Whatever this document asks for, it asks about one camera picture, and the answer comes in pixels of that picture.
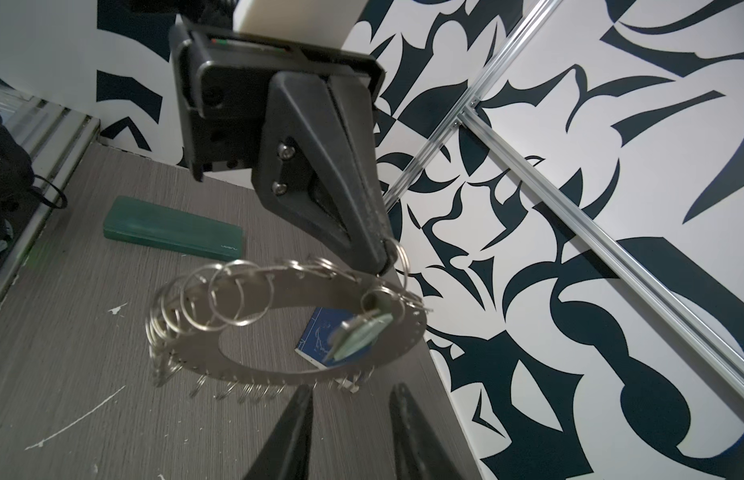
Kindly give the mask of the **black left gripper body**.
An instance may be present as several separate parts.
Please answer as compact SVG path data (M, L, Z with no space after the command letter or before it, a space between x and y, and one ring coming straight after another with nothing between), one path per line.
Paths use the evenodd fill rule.
M358 78L378 96L386 73L361 53L237 33L187 17L169 31L183 159L196 181L208 172L253 168L269 84L281 71Z

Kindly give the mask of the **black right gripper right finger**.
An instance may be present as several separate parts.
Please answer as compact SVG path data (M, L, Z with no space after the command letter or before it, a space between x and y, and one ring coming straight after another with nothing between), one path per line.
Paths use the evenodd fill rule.
M393 387L389 410L398 479L462 478L405 383Z

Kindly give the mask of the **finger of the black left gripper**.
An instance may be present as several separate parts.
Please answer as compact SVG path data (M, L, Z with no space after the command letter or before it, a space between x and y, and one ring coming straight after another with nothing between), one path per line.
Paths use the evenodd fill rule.
M369 267L366 214L351 203L361 192L360 175L330 93L331 77L280 72L272 78L252 181L266 209L351 268Z
M389 242L392 228L379 183L371 93L358 77L332 76L328 86L360 175L361 192L351 203L363 208L366 218L362 232L371 240L373 265L356 269L367 273L388 273L394 266L396 253Z

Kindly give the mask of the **pale green key tag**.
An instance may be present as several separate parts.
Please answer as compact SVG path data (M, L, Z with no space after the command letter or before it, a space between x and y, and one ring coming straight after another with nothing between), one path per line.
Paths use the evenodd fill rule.
M392 313L372 310L346 320L329 337L329 352L324 362L339 362L374 343L393 322Z

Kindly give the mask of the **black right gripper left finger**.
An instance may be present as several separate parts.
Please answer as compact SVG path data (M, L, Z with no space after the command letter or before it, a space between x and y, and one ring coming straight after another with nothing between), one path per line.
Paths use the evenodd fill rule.
M300 386L244 480L309 478L313 405L313 388Z

